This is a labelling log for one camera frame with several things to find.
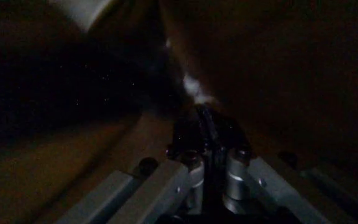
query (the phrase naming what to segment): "silver cylinder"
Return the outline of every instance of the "silver cylinder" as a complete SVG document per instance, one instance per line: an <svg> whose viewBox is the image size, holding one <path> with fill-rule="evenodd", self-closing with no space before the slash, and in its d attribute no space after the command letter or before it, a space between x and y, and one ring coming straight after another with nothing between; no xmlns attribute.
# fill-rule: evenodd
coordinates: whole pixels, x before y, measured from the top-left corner
<svg viewBox="0 0 358 224"><path fill-rule="evenodd" d="M204 162L201 156L198 155L197 162L188 167L192 188L185 200L186 207L189 209L188 214L201 214L204 187Z"/></svg>
<svg viewBox="0 0 358 224"><path fill-rule="evenodd" d="M226 167L226 195L235 200L243 200L248 197L249 190L241 176L247 171L248 163L243 161L232 148L227 155Z"/></svg>

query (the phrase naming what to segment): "wooden surface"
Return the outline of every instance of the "wooden surface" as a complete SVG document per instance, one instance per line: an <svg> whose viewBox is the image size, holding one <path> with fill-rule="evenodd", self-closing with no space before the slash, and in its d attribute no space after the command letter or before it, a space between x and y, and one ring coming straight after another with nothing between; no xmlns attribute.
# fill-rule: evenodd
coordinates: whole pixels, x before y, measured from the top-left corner
<svg viewBox="0 0 358 224"><path fill-rule="evenodd" d="M0 223L31 221L92 170L136 117L94 124L0 148ZM125 161L113 166L124 166Z"/></svg>
<svg viewBox="0 0 358 224"><path fill-rule="evenodd" d="M159 2L174 53L233 117L358 178L358 2Z"/></svg>
<svg viewBox="0 0 358 224"><path fill-rule="evenodd" d="M161 0L159 5L176 56L244 125L258 152L305 153L306 160L326 159L358 179L358 2L292 2ZM43 14L46 19L36 21L26 20L26 14L12 17L24 11L11 11L9 21L0 14L0 50L80 40L72 24L60 23L62 15L55 20ZM95 173L78 179L82 187L74 184L72 192L59 194L115 139L112 133L121 138L116 124L103 127L0 158L0 221L31 220L34 214L56 218L110 169L129 171L145 155L160 158L172 134L170 121L143 115L118 151L102 150L111 154L103 154Z"/></svg>

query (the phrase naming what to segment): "metal bar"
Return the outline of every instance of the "metal bar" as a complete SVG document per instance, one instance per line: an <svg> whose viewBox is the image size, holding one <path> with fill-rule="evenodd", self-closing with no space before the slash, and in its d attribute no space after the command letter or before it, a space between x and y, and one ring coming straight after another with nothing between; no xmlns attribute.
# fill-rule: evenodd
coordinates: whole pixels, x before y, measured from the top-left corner
<svg viewBox="0 0 358 224"><path fill-rule="evenodd" d="M154 223L162 214L173 214L190 188L188 168L179 162L166 160L108 224Z"/></svg>
<svg viewBox="0 0 358 224"><path fill-rule="evenodd" d="M55 224L106 222L141 184L128 174L114 171Z"/></svg>
<svg viewBox="0 0 358 224"><path fill-rule="evenodd" d="M250 161L249 176L252 195L261 202L272 201L289 209L302 223L356 223L318 189L277 158L258 157Z"/></svg>

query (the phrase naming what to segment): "bolt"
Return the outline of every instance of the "bolt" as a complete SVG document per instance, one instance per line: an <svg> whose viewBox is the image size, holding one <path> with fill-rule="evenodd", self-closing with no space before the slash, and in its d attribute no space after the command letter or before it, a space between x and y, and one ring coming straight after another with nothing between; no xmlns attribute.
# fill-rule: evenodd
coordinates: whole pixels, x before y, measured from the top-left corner
<svg viewBox="0 0 358 224"><path fill-rule="evenodd" d="M236 148L236 156L241 159L249 159L251 157L251 151L245 147L238 147Z"/></svg>
<svg viewBox="0 0 358 224"><path fill-rule="evenodd" d="M265 179L263 179L263 178L259 178L258 183L263 188L266 187L266 185L267 185Z"/></svg>

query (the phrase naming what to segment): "black plastic part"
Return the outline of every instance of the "black plastic part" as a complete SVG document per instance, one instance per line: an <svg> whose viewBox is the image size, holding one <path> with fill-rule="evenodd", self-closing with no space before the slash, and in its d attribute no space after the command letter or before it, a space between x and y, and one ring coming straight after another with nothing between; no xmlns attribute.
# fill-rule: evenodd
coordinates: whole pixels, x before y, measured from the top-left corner
<svg viewBox="0 0 358 224"><path fill-rule="evenodd" d="M139 163L139 172L141 175L150 176L158 167L158 161L151 157L142 159Z"/></svg>

